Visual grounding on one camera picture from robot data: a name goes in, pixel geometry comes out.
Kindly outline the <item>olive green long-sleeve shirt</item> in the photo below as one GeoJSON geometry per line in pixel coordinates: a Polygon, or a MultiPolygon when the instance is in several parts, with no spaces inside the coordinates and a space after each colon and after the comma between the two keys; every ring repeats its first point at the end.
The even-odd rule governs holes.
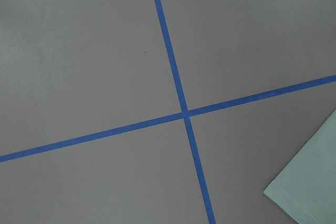
{"type": "Polygon", "coordinates": [[[335,223],[335,113],[264,194],[297,223],[335,223]]]}

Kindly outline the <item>blue tape grid lines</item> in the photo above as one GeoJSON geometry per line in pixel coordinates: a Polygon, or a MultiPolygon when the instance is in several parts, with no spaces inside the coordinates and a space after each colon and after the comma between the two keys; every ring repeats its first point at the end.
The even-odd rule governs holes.
{"type": "Polygon", "coordinates": [[[180,112],[175,113],[175,114],[165,115],[159,118],[142,121],[142,122],[137,122],[137,123],[133,123],[129,125],[116,127],[113,129],[109,129],[109,130],[105,130],[105,131],[101,131],[97,133],[75,137],[75,138],[71,138],[71,139],[56,142],[56,143],[51,143],[51,144],[29,148],[29,149],[18,151],[18,152],[5,154],[1,156],[1,162],[2,163],[8,162],[8,161],[16,160],[19,158],[33,156],[33,155],[37,155],[40,153],[50,152],[50,151],[58,150],[58,149],[69,147],[69,146],[74,146],[74,145],[91,142],[91,141],[96,141],[96,140],[103,139],[106,137],[120,135],[126,132],[132,132],[132,131],[136,131],[139,129],[152,127],[155,125],[162,125],[168,122],[182,120],[184,123],[185,129],[186,129],[188,143],[190,146],[193,163],[195,166],[195,171],[197,174],[198,184],[200,186],[203,204],[204,204],[205,211],[207,214],[207,219],[209,223],[215,223],[216,218],[215,218],[215,214],[213,211],[211,198],[208,192],[206,178],[205,178],[204,170],[202,167],[200,153],[197,147],[197,142],[196,142],[191,118],[194,116],[211,113],[214,111],[219,111],[219,110],[228,109],[228,108],[232,108],[232,107],[247,104],[247,103],[252,103],[255,101],[277,97],[277,96],[284,95],[287,93],[297,92],[297,91],[301,91],[304,89],[310,89],[313,87],[318,87],[318,86],[322,86],[325,84],[333,83],[335,82],[335,76],[331,75],[331,76],[327,76],[327,77],[323,77],[319,79],[297,83],[297,84],[293,84],[290,86],[273,89],[273,90],[269,90],[269,91],[265,91],[261,93],[256,93],[253,95],[248,95],[245,97],[236,98],[236,99],[232,99],[232,100],[228,100],[228,101],[224,101],[220,103],[215,103],[215,104],[211,104],[211,105],[207,105],[207,106],[203,106],[200,108],[190,110],[187,106],[187,101],[186,101],[185,93],[183,90],[182,80],[181,80],[179,68],[176,62],[176,57],[174,54],[173,45],[172,45],[170,34],[169,34],[169,29],[166,23],[162,2],[161,0],[154,0],[154,4],[155,4],[155,9],[156,9],[156,14],[159,20],[159,24],[160,24],[163,41],[165,44],[165,50],[166,50],[166,53],[169,59],[170,69],[171,69],[172,77],[174,80],[174,86],[176,89],[176,94],[177,94],[178,102],[179,102],[180,109],[181,109],[180,112]]]}

